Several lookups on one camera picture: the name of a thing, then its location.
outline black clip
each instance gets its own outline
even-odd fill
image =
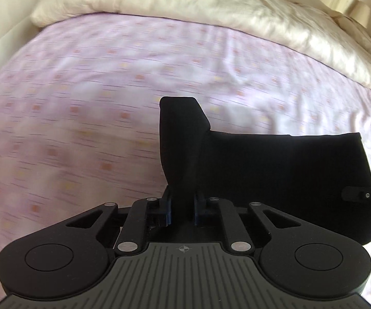
[[[343,201],[371,204],[371,188],[345,187],[341,197]]]

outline bed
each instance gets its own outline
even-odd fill
[[[217,131],[360,132],[371,168],[371,38],[331,9],[347,1],[41,0],[44,29],[0,70],[0,250],[161,196],[166,95],[197,98]]]

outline cream comforter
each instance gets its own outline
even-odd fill
[[[318,0],[41,0],[43,27],[99,11],[220,25],[288,46],[371,89],[371,38]]]

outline triangular cutout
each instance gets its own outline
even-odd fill
[[[264,210],[263,213],[267,218],[274,224],[276,228],[285,229],[285,228],[294,228],[299,227],[301,224],[297,223],[289,218],[281,216],[271,210]]]
[[[101,216],[102,210],[96,210],[91,214],[83,216],[71,223],[67,224],[67,227],[88,229],[94,225],[95,221]]]

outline orange square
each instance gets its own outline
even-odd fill
[[[58,155],[58,151],[55,149],[48,149],[48,155],[56,157]]]
[[[33,204],[31,206],[31,211],[32,212],[39,212],[40,211],[40,206]]]
[[[102,170],[112,170],[112,164],[110,164],[110,163],[102,163],[101,164],[101,169]]]

